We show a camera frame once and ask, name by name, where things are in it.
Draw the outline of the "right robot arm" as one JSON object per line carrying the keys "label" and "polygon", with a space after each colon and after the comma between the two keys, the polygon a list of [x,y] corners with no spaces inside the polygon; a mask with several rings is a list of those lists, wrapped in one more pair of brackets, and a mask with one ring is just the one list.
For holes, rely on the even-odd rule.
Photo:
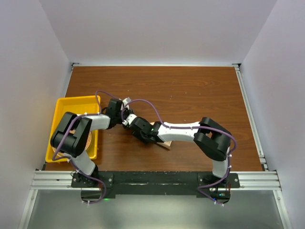
{"label": "right robot arm", "polygon": [[167,122],[149,123],[146,119],[131,114],[124,124],[132,135],[144,143],[165,143],[172,141],[194,142],[212,160],[212,185],[224,187],[229,182],[228,153],[232,136],[225,128],[211,118],[190,124]]}

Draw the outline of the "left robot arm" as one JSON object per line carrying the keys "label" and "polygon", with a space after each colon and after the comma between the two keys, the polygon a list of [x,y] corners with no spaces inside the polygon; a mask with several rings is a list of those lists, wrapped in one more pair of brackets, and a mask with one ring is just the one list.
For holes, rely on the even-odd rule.
{"label": "left robot arm", "polygon": [[79,173],[77,179],[88,187],[99,186],[99,174],[97,165],[90,159],[86,144],[89,133],[95,130],[107,130],[123,122],[121,112],[125,115],[133,111],[127,105],[129,97],[111,99],[107,107],[96,114],[75,114],[66,112],[53,132],[50,145],[55,148],[55,154],[63,154]]}

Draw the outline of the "peach cloth napkin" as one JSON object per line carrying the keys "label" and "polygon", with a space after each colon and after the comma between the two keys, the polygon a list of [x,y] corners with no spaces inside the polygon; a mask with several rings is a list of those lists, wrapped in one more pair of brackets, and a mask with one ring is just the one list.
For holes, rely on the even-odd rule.
{"label": "peach cloth napkin", "polygon": [[152,140],[153,143],[156,143],[159,146],[170,150],[172,141],[166,141],[162,137],[162,134],[165,133],[165,127],[159,121],[151,122],[150,125],[151,127],[149,128],[149,139]]}

